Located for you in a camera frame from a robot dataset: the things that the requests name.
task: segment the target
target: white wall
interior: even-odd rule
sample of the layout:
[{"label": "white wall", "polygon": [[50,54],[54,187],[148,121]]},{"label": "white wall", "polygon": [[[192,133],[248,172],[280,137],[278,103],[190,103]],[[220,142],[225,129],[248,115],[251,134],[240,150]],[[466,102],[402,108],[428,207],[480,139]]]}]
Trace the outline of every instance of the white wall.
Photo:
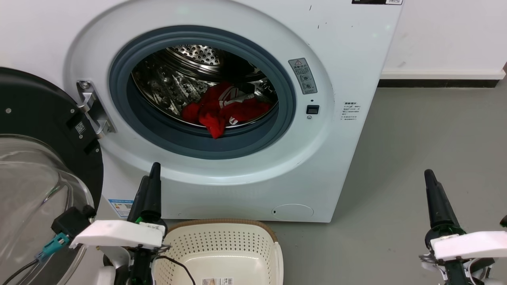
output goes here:
[{"label": "white wall", "polygon": [[502,79],[507,0],[404,0],[382,79]]}]

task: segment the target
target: white baseboard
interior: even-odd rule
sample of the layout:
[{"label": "white baseboard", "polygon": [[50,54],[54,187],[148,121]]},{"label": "white baseboard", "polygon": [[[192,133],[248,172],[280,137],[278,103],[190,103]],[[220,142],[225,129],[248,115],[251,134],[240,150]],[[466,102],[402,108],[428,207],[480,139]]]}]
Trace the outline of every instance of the white baseboard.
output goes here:
[{"label": "white baseboard", "polygon": [[383,70],[380,79],[430,79],[430,80],[501,80],[505,77],[503,70],[492,72],[490,70]]}]

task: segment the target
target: washing machine door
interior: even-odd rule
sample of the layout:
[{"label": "washing machine door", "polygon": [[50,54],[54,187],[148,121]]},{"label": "washing machine door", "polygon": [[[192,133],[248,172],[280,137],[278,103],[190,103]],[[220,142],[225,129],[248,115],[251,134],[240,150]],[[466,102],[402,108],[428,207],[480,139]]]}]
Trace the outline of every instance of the washing machine door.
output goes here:
[{"label": "washing machine door", "polygon": [[[0,68],[0,281],[35,259],[66,209],[98,207],[103,165],[87,116],[55,85]],[[65,284],[85,253],[67,247],[9,284]]]}]

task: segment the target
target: brown basket rim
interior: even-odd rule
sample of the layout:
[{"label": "brown basket rim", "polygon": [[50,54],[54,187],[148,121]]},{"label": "brown basket rim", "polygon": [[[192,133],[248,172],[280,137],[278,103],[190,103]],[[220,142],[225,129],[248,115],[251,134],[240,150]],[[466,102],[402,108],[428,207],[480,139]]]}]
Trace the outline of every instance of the brown basket rim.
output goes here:
[{"label": "brown basket rim", "polygon": [[187,227],[187,226],[196,226],[196,225],[207,225],[207,224],[244,224],[244,225],[252,225],[252,226],[258,226],[263,228],[265,231],[268,232],[268,234],[273,239],[273,242],[278,242],[278,238],[276,237],[275,232],[268,227],[266,224],[261,223],[259,221],[254,220],[243,220],[243,219],[203,219],[203,220],[192,220],[192,221],[186,221],[177,223],[176,225],[169,228],[167,233],[170,233],[171,231]]}]

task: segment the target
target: floor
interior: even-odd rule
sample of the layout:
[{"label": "floor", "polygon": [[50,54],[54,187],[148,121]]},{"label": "floor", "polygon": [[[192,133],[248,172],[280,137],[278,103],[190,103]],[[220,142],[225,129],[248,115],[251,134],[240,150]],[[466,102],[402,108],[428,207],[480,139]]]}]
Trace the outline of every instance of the floor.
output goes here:
[{"label": "floor", "polygon": [[[442,283],[421,268],[429,229],[423,172],[435,171],[467,232],[507,214],[507,80],[494,89],[378,89],[329,224],[267,223],[285,284]],[[102,219],[116,214],[104,201]],[[90,249],[71,285],[89,284]],[[507,262],[492,276],[507,281]]]}]

